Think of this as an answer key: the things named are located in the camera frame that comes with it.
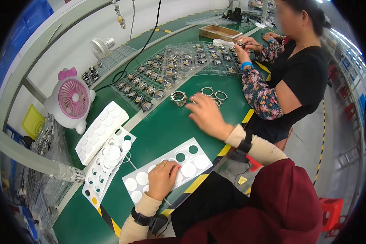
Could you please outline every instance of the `right hand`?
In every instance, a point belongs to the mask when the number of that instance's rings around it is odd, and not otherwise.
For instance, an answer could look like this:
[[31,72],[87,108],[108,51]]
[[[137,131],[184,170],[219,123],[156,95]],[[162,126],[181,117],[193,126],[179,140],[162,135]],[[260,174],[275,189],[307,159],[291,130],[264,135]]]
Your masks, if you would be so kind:
[[[257,41],[255,41],[255,39],[253,37],[250,36],[240,36],[238,38],[236,38],[237,42],[252,42],[256,45],[260,45]],[[253,50],[253,51],[261,51],[262,46],[256,46],[256,45],[245,45],[245,51],[248,51],[249,49]]]
[[274,33],[274,32],[267,32],[265,35],[266,35],[266,36],[271,36],[271,37],[272,37],[272,39],[280,39],[280,38],[281,38],[281,35],[276,34],[276,33]]
[[175,185],[176,174],[180,167],[174,161],[164,160],[159,163],[148,174],[149,190],[146,194],[153,199],[162,201]]
[[189,117],[206,134],[221,141],[226,141],[234,130],[234,126],[225,123],[222,114],[216,106],[214,99],[197,93],[190,98],[196,104],[188,103],[186,108],[192,111]]

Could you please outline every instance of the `cartoon-shaped fan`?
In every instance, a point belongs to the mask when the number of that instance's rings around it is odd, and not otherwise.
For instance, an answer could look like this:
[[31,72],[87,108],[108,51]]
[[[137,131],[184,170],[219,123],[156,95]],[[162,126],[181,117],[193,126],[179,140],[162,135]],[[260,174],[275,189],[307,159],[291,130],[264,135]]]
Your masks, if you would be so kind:
[[83,134],[87,126],[85,119],[96,96],[95,91],[89,90],[86,83],[77,76],[74,67],[60,71],[58,78],[59,82],[46,99],[44,108],[59,124]]
[[89,42],[89,47],[97,59],[104,58],[113,46],[115,46],[115,41],[112,38],[108,38],[107,41],[102,41],[100,38],[94,38]]

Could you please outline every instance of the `wooden box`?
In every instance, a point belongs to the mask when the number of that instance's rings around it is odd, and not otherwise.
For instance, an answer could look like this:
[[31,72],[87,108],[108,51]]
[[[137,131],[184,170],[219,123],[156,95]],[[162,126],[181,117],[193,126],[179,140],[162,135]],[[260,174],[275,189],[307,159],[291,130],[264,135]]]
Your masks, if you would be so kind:
[[207,25],[199,29],[199,35],[208,37],[210,39],[218,38],[227,42],[231,42],[233,39],[242,36],[243,33],[218,25]]

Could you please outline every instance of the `person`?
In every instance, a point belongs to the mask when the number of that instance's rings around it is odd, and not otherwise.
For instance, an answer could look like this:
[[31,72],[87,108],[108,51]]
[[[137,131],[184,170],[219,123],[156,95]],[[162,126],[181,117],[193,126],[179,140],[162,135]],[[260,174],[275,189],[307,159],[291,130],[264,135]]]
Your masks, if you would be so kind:
[[[240,124],[226,124],[211,98],[196,94],[190,99],[195,104],[186,105],[192,111],[189,117],[205,133],[236,148],[242,140],[252,144],[248,155],[264,167],[255,177],[251,195],[248,198],[212,172],[172,213],[176,237],[147,239],[149,227],[129,215],[119,243],[315,244],[322,228],[322,210],[306,171],[273,144],[246,133]],[[135,211],[154,216],[175,184],[179,169],[176,162],[158,164],[148,175],[149,190],[142,194]]]
[[257,0],[248,0],[248,6],[251,5],[252,7],[256,7],[257,5],[262,6],[263,0],[257,1]]
[[[235,46],[243,69],[243,93],[255,110],[248,129],[273,144],[286,139],[292,125],[313,113],[324,97],[328,69],[319,38],[324,27],[330,27],[315,0],[275,2],[276,16],[290,40],[285,43],[285,36],[267,33],[262,38],[268,47],[252,37],[239,41],[255,45]],[[256,61],[273,64],[270,81],[253,67],[249,50],[254,51]]]

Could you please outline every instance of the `black hair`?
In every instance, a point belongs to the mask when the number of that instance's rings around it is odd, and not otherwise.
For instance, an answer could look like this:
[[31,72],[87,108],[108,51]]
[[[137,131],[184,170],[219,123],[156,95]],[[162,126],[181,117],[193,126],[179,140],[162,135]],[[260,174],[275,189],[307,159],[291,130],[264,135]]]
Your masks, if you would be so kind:
[[324,11],[317,6],[316,0],[282,0],[297,12],[305,10],[312,20],[313,30],[317,36],[322,36],[324,27],[330,29],[331,24],[326,21]]

